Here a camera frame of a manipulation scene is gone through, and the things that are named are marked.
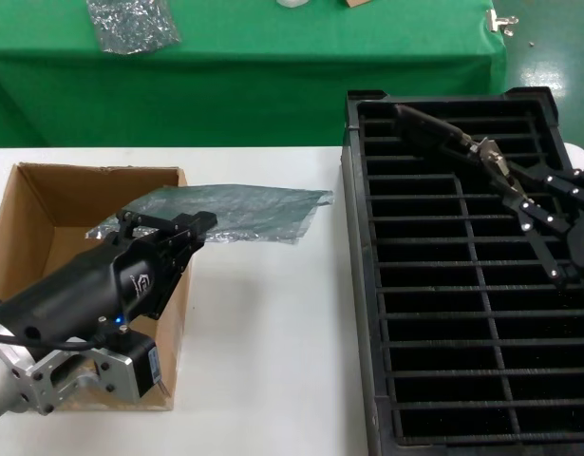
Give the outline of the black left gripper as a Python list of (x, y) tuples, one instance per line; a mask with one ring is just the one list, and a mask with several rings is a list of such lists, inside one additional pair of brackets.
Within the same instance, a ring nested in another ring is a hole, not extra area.
[(109, 334), (138, 316), (159, 319), (203, 237), (217, 225), (210, 212), (173, 219), (129, 210), (116, 214), (119, 233), (140, 229), (170, 237), (113, 237), (0, 304), (0, 344), (81, 352), (101, 347)]

